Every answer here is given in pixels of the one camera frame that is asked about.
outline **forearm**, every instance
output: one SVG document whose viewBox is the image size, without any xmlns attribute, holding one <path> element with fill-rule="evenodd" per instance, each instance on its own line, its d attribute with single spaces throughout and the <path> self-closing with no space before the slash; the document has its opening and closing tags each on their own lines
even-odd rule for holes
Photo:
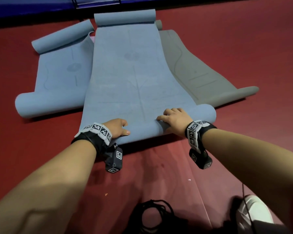
<svg viewBox="0 0 293 234">
<path fill-rule="evenodd" d="M 207 131 L 202 142 L 210 153 L 289 226 L 289 209 L 293 197 L 292 152 L 218 129 Z"/>
<path fill-rule="evenodd" d="M 34 171 L 0 201 L 0 233 L 64 232 L 95 157 L 80 140 Z"/>
</svg>

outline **wrist-mounted device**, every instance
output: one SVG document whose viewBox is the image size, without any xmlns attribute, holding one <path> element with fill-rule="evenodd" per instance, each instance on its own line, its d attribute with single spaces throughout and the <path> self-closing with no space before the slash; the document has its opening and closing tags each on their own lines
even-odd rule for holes
<svg viewBox="0 0 293 234">
<path fill-rule="evenodd" d="M 200 169 L 209 168 L 213 162 L 203 146 L 202 136 L 205 132 L 214 128 L 217 129 L 216 126 L 207 121 L 197 120 L 191 122 L 185 130 L 185 136 L 188 138 L 191 147 L 189 156 Z"/>
<path fill-rule="evenodd" d="M 71 143 L 81 139 L 91 142 L 97 154 L 105 158 L 105 170 L 107 172 L 115 173 L 123 167 L 123 150 L 116 143 L 109 146 L 112 133 L 105 125 L 93 123 L 92 125 L 86 126 L 75 135 Z"/>
</svg>

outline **red floor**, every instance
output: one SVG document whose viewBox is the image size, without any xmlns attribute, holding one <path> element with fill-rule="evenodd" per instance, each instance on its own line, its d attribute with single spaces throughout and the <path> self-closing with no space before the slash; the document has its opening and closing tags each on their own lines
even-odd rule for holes
<svg viewBox="0 0 293 234">
<path fill-rule="evenodd" d="M 175 30 L 193 54 L 237 88 L 260 88 L 255 96 L 217 109 L 215 125 L 293 151 L 293 0 L 247 0 L 156 14 L 164 29 Z M 69 145 L 78 130 L 81 112 L 28 121 L 14 107 L 19 93 L 34 90 L 39 56 L 31 41 L 74 23 L 0 30 L 0 198 Z M 149 199 L 168 201 L 193 225 L 220 227 L 242 185 L 216 159 L 211 168 L 198 169 L 188 149 L 181 140 L 126 155 L 116 174 L 96 163 L 67 232 L 121 233 L 133 207 Z M 154 214 L 144 219 L 151 224 Z"/>
</svg>

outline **white sneaker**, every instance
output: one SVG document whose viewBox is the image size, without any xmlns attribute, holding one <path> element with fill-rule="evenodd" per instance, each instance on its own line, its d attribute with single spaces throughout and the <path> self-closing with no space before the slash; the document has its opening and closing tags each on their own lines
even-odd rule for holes
<svg viewBox="0 0 293 234">
<path fill-rule="evenodd" d="M 249 210 L 252 221 L 261 221 L 266 223 L 274 223 L 271 213 L 265 203 L 255 195 L 248 195 L 245 197 L 245 202 Z M 247 213 L 245 202 L 242 201 L 239 209 L 237 210 L 236 218 L 239 234 L 253 234 L 251 221 Z"/>
</svg>

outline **hand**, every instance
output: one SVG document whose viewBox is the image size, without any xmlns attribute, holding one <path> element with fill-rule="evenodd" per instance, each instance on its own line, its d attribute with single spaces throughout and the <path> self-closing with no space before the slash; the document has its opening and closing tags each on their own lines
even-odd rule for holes
<svg viewBox="0 0 293 234">
<path fill-rule="evenodd" d="M 113 119 L 103 123 L 110 132 L 112 133 L 112 138 L 118 138 L 123 135 L 130 135 L 130 131 L 123 128 L 123 126 L 128 126 L 128 123 L 124 119 Z"/>
<path fill-rule="evenodd" d="M 156 120 L 167 122 L 170 127 L 166 130 L 181 137 L 185 137 L 187 126 L 193 122 L 192 118 L 182 108 L 166 109 L 164 115 L 158 116 Z"/>
</svg>

